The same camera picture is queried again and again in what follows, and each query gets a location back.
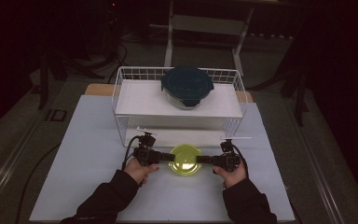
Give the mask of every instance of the white shelf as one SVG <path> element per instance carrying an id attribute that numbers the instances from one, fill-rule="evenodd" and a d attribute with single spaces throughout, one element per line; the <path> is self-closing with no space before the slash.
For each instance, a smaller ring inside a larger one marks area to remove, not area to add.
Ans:
<path id="1" fill-rule="evenodd" d="M 214 83 L 214 90 L 201 105 L 191 110 L 179 109 L 168 101 L 158 80 L 125 79 L 118 97 L 116 116 L 242 118 L 232 84 Z"/>

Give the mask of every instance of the wire basket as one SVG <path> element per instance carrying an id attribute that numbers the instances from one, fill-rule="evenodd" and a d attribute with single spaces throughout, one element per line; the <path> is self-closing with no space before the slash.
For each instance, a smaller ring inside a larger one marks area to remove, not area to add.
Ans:
<path id="1" fill-rule="evenodd" d="M 172 67 L 134 67 L 134 66 L 122 66 L 117 71 L 115 87 L 113 91 L 113 112 L 117 122 L 120 138 L 124 146 L 126 146 L 126 139 L 132 138 L 133 136 L 127 135 L 127 128 L 129 124 L 129 118 L 126 116 L 117 116 L 117 104 L 121 94 L 121 87 L 123 81 L 126 79 L 130 80 L 161 80 L 162 77 Z M 238 118 L 226 118 L 222 129 L 224 130 L 225 136 L 232 137 L 240 126 L 241 120 L 246 112 L 246 104 L 248 102 L 245 88 L 241 80 L 241 75 L 237 70 L 229 69 L 215 69 L 215 68 L 200 68 L 208 76 L 212 78 L 213 84 L 231 84 L 236 92 L 238 104 L 241 109 L 242 117 Z"/>

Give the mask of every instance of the metal stand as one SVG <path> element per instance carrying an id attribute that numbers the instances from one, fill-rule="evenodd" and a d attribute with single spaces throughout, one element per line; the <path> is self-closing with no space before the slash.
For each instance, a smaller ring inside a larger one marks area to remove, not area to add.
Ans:
<path id="1" fill-rule="evenodd" d="M 186 15 L 176 15 L 173 13 L 173 0 L 170 2 L 170 17 L 168 21 L 168 45 L 165 53 L 164 67 L 171 67 L 173 43 L 173 30 L 186 30 L 195 32 L 205 32 L 223 35 L 238 35 L 239 41 L 237 46 L 232 50 L 232 57 L 235 69 L 243 77 L 240 52 L 243 41 L 245 40 L 254 9 L 251 7 L 247 13 L 245 21 L 211 19 Z"/>

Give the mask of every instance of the white table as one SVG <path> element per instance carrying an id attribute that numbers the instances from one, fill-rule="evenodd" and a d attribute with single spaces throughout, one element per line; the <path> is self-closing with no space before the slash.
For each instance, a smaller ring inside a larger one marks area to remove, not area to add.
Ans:
<path id="1" fill-rule="evenodd" d="M 110 96 L 83 95 L 69 124 L 61 147 L 39 194 L 31 221 L 54 222 L 76 213 L 102 182 L 108 182 L 121 167 L 125 155 Z M 249 166 L 250 178 L 267 194 L 271 211 L 279 221 L 294 220 L 282 178 L 266 130 L 255 103 L 236 134 L 252 136 L 234 140 Z M 155 148 L 169 152 L 171 148 Z M 203 155 L 220 155 L 218 147 L 201 148 Z M 222 179 L 211 165 L 203 164 L 192 176 L 173 173 L 165 162 L 149 176 L 146 185 L 117 222 L 227 222 L 222 199 Z"/>

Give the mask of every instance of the cable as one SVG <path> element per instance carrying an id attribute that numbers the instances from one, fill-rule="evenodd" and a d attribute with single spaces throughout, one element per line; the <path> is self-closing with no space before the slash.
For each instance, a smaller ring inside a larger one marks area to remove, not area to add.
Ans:
<path id="1" fill-rule="evenodd" d="M 112 74 L 110 75 L 109 79 L 107 79 L 107 84 L 110 84 L 110 80 L 112 79 L 112 77 L 115 75 L 116 71 L 118 70 L 119 67 L 121 67 L 124 63 L 124 61 L 126 60 L 127 58 L 127 48 L 119 43 L 119 45 L 124 49 L 124 56 L 123 56 L 123 59 L 120 60 L 120 58 L 117 56 L 117 60 L 118 60 L 118 65 L 116 67 L 116 69 L 112 72 Z"/>
<path id="2" fill-rule="evenodd" d="M 134 137 L 130 140 L 129 145 L 127 146 L 126 156 L 124 157 L 124 161 L 123 161 L 123 163 L 121 164 L 121 170 L 122 170 L 122 171 L 124 170 L 124 168 L 125 168 L 126 165 L 127 165 L 127 160 L 128 160 L 128 159 L 130 158 L 130 156 L 132 155 L 132 153 L 131 153 L 130 156 L 129 156 L 129 151 L 130 151 L 132 142 L 133 142 L 133 140 L 135 140 L 135 139 L 137 139 L 137 138 L 139 139 L 139 136 L 134 136 Z"/>
<path id="3" fill-rule="evenodd" d="M 243 166 L 245 167 L 246 176 L 249 178 L 248 163 L 246 162 L 245 158 L 242 156 L 240 150 L 239 150 L 235 145 L 232 145 L 232 147 L 234 147 L 235 150 L 236 150 L 236 151 L 238 152 L 238 154 L 240 155 L 241 160 L 242 160 L 242 163 L 243 163 Z"/>
<path id="4" fill-rule="evenodd" d="M 25 191 L 27 190 L 28 184 L 31 180 L 32 175 L 34 174 L 34 171 L 36 170 L 36 168 L 39 166 L 40 162 L 42 162 L 42 160 L 44 160 L 46 158 L 46 156 L 48 156 L 48 154 L 50 154 L 52 151 L 54 151 L 55 149 L 57 149 L 60 146 L 61 143 L 59 143 L 57 146 L 53 147 L 51 150 L 49 150 L 38 162 L 37 164 L 34 166 L 34 169 L 31 171 L 31 173 L 29 174 L 27 181 L 25 182 L 25 186 L 22 189 L 22 193 L 21 193 L 21 198 L 20 198 L 20 204 L 19 204 L 19 208 L 17 210 L 17 216 L 16 216 L 16 221 L 15 224 L 18 224 L 20 221 L 20 214 L 21 214 L 21 207 L 22 207 L 22 202 L 24 201 L 24 196 L 25 196 Z"/>

